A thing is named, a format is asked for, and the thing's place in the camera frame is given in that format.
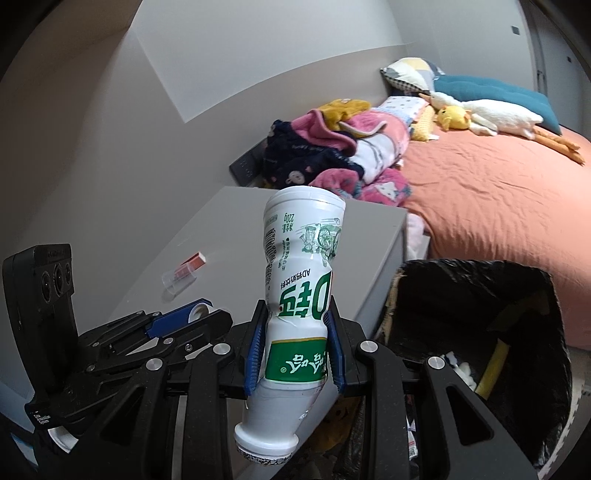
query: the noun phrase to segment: pillow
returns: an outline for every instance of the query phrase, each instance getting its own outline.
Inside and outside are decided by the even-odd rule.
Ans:
[[[433,63],[416,57],[400,59],[380,71],[391,86],[403,92],[432,92],[435,78],[444,75]]]
[[[392,96],[373,110],[397,116],[408,127],[419,118],[427,105],[428,102],[419,97]]]
[[[460,102],[500,100],[514,103],[537,113],[543,118],[541,127],[561,135],[560,124],[548,97],[539,92],[511,85],[500,80],[466,75],[443,75],[434,81],[435,90],[451,95]]]
[[[433,132],[433,119],[435,118],[435,109],[427,105],[419,119],[413,123],[413,134],[411,140],[417,142],[428,142],[431,132]]]

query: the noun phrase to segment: small plastic cup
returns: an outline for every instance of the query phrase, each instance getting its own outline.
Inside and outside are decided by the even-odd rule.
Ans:
[[[205,257],[197,252],[174,270],[162,275],[162,283],[166,290],[176,296],[197,278],[197,269],[205,264]]]

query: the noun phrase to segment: white plastic bottle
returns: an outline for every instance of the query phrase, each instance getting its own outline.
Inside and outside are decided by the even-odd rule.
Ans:
[[[264,376],[248,398],[234,437],[255,462],[289,460],[296,430],[326,381],[326,326],[345,202],[315,187],[289,187],[264,215],[267,324]]]

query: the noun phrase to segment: green label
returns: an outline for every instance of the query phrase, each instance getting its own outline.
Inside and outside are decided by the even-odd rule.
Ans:
[[[294,228],[294,217],[293,213],[286,213],[283,216],[283,233],[291,232]]]
[[[284,288],[284,285],[289,285],[291,280],[296,281],[296,278],[304,278],[306,275],[310,275],[310,269],[302,270],[297,275],[292,276],[291,279],[288,278],[281,284],[281,288]],[[313,291],[310,288],[310,282],[305,281],[301,285],[292,285],[281,292],[281,298],[279,299],[280,312],[278,316],[307,317],[311,306],[310,313],[312,316],[316,320],[322,320],[322,315],[329,304],[331,277],[332,271],[322,275],[316,282]]]
[[[314,382],[326,375],[326,338],[277,340],[271,344],[265,377],[280,382]]]
[[[281,258],[277,261],[277,268],[285,270],[287,266],[287,259],[290,257],[290,238],[287,237],[281,241],[282,251]]]
[[[270,224],[277,221],[277,215],[273,215],[265,222],[265,228],[267,228]]]
[[[340,219],[325,218],[321,223],[309,223],[300,228],[300,240],[304,244],[301,250],[308,254],[320,254],[326,266],[336,255],[340,239]]]

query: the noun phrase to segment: folded clothes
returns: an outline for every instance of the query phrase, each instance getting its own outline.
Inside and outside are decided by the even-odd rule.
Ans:
[[[371,108],[371,104],[365,100],[351,100],[343,98],[333,100],[330,103],[319,106],[324,123],[329,130],[341,130],[339,122],[350,120],[354,115],[365,112]]]
[[[370,185],[364,185],[353,170],[331,168],[319,174],[310,185],[329,190],[341,198],[354,198],[394,207],[411,194],[407,179],[395,168],[386,168]]]
[[[394,143],[384,134],[360,138],[357,152],[351,157],[351,161],[363,167],[365,174],[362,180],[365,184],[372,183],[395,160]]]
[[[273,187],[308,185],[319,173],[330,168],[351,169],[356,177],[364,175],[363,167],[336,148],[311,144],[295,133],[289,122],[277,120],[273,123],[262,162],[263,177]]]
[[[387,124],[388,122],[380,119],[375,112],[359,113],[346,122],[339,122],[341,130],[350,132],[355,138],[375,135]]]
[[[406,152],[410,141],[408,128],[402,120],[387,113],[371,112],[376,120],[386,122],[381,133],[357,141],[357,152],[351,160],[363,167],[363,181],[372,183],[386,168]]]
[[[410,115],[406,113],[397,112],[394,113],[391,108],[384,108],[381,106],[377,106],[371,109],[372,112],[382,112],[382,113],[389,113],[390,115],[396,115],[397,118],[403,121],[404,125],[410,127],[413,122],[413,119]]]
[[[355,140],[328,129],[318,109],[310,110],[307,114],[296,118],[291,122],[291,127],[296,134],[312,145],[335,148],[348,157],[354,155],[357,150]]]

